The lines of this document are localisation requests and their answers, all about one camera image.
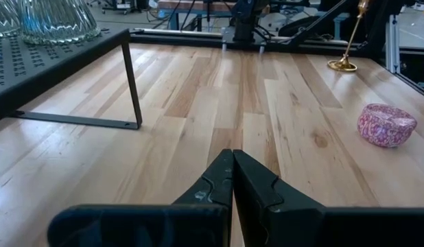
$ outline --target wooden tabletop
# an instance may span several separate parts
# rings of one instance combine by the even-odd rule
[[[424,97],[375,62],[131,45],[139,131],[0,121],[0,246],[42,246],[51,218],[82,203],[169,204],[223,148],[242,149],[327,206],[424,207]],[[384,149],[357,133],[370,103],[418,127]],[[120,49],[24,109],[133,119]],[[234,211],[232,246],[242,246]]]

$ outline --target pink tin box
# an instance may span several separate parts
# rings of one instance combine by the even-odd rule
[[[357,128],[370,143],[394,148],[407,141],[416,125],[415,118],[404,110],[385,104],[369,104],[363,109]]]

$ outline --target cable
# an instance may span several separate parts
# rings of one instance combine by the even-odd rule
[[[151,14],[151,16],[152,17],[154,17],[154,20],[150,20],[150,17],[148,16],[148,13],[150,13]],[[158,17],[158,16],[154,16],[150,11],[149,11],[149,9],[146,11],[146,19],[147,19],[147,21],[148,21],[148,23],[151,23],[151,22],[153,22],[153,21],[161,21],[161,20],[163,20],[163,19],[166,19],[167,18],[167,16],[165,16],[165,17],[163,17],[163,18],[161,18],[161,17]]]
[[[186,16],[185,16],[185,20],[183,21],[183,24],[182,24],[182,26],[180,27],[180,31],[181,30],[183,30],[183,27],[185,26],[185,23],[186,23],[186,20],[187,20],[187,17],[189,16],[189,14],[191,13],[191,10],[192,10],[192,8],[193,8],[193,4],[196,2],[196,0],[192,0],[192,3],[191,3],[191,7],[189,7],[189,10],[187,11],[187,14],[186,14]]]
[[[330,34],[322,34],[322,35],[319,35],[319,37],[323,38],[325,41],[330,41],[334,39],[334,37]]]
[[[217,22],[218,22],[218,18],[215,18],[215,20],[212,23],[211,30],[213,29],[213,27],[215,26],[215,24],[217,24]]]
[[[264,41],[266,42],[266,43],[269,43],[270,42],[270,40],[271,39],[268,39],[268,38],[266,38],[258,29],[256,29],[256,28],[254,28],[254,30],[253,30],[255,33],[257,33],[258,35],[260,35],[260,37],[262,38],[262,39],[264,39]]]
[[[174,13],[176,12],[176,10],[178,9],[178,6],[180,5],[181,1],[182,1],[182,0],[178,0],[178,3],[177,3],[177,5],[176,5],[176,7],[172,10],[171,14],[170,14],[170,15],[169,15],[169,17],[168,17],[168,23],[166,23],[166,29],[167,29],[167,30],[169,29],[169,22],[171,21],[171,19],[172,19],[172,17],[173,17],[173,15],[174,15]]]
[[[306,14],[308,17],[311,17],[312,15],[310,15],[310,14],[308,14],[306,11],[304,11],[304,10],[302,10],[302,12],[304,13],[304,14]]]
[[[207,16],[202,16],[202,17],[196,17],[196,18],[193,18],[193,19],[189,22],[189,24],[188,24],[188,25],[186,25],[186,27],[184,27],[183,29],[186,29],[187,27],[189,27],[189,25],[192,25],[192,23],[193,23],[194,21],[197,21],[197,20],[199,20],[199,19],[205,19],[205,18],[207,18]],[[231,16],[211,16],[211,18],[216,20],[216,19],[222,19],[222,18],[231,18]]]
[[[151,29],[156,29],[160,27],[164,22],[166,22],[168,19],[162,20],[161,22],[157,23],[154,27],[151,27]]]
[[[207,9],[207,31],[210,32],[211,31],[211,1],[207,1],[206,3],[206,9]]]
[[[223,0],[220,0],[220,1],[226,5],[226,7],[228,8],[228,11],[232,14],[231,7],[225,1],[223,1]]]
[[[169,17],[169,15],[167,15],[167,16],[164,16],[164,17],[159,17],[159,16],[155,16],[152,12],[151,12],[151,8],[148,8],[147,9],[147,19],[148,19],[148,13],[150,13],[151,14],[151,16],[152,17],[154,17],[156,20],[164,20],[164,19],[167,19],[168,17]]]
[[[261,28],[263,31],[265,31],[266,33],[267,33],[267,35],[268,35],[268,39],[269,40],[271,40],[272,39],[272,34],[265,28],[265,27],[263,27],[263,26],[261,26],[260,24],[258,24],[258,23],[255,23],[255,25],[257,26],[257,27],[259,27],[259,28]]]

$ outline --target floor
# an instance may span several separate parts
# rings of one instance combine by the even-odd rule
[[[105,14],[102,14],[101,8],[94,6],[91,8],[93,16],[98,21],[101,27],[123,29],[123,28],[153,28],[160,21],[148,22],[147,16],[145,13],[132,13],[123,15],[122,12],[113,12],[106,11]],[[309,14],[316,13],[316,9],[305,10]],[[305,14],[299,14],[294,17],[294,20],[304,17]],[[150,14],[148,15],[150,20],[155,20]],[[183,22],[185,15],[180,15],[180,24]],[[212,32],[220,32],[220,28],[228,25],[227,19],[217,19],[213,20],[213,29]],[[206,21],[203,21],[203,30],[207,29]],[[261,24],[265,28],[269,28],[267,23]],[[166,29],[166,23],[158,27],[159,29]],[[424,12],[419,12],[413,9],[408,8],[404,13],[399,16],[399,27],[400,27],[400,44],[404,47],[424,47]]]
[[[131,44],[139,131],[0,121],[0,246],[45,246],[50,219],[75,204],[169,204],[223,148],[243,149],[327,206],[424,207],[424,97],[371,60],[357,73],[324,56]],[[120,49],[25,110],[132,119]],[[356,121],[369,103],[418,120],[383,149]],[[234,213],[232,246],[243,246]]]

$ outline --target candlestick base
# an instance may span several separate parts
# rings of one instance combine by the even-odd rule
[[[343,55],[343,58],[339,61],[332,60],[328,62],[328,67],[336,71],[341,72],[355,72],[357,71],[357,65],[349,62],[348,57]]]

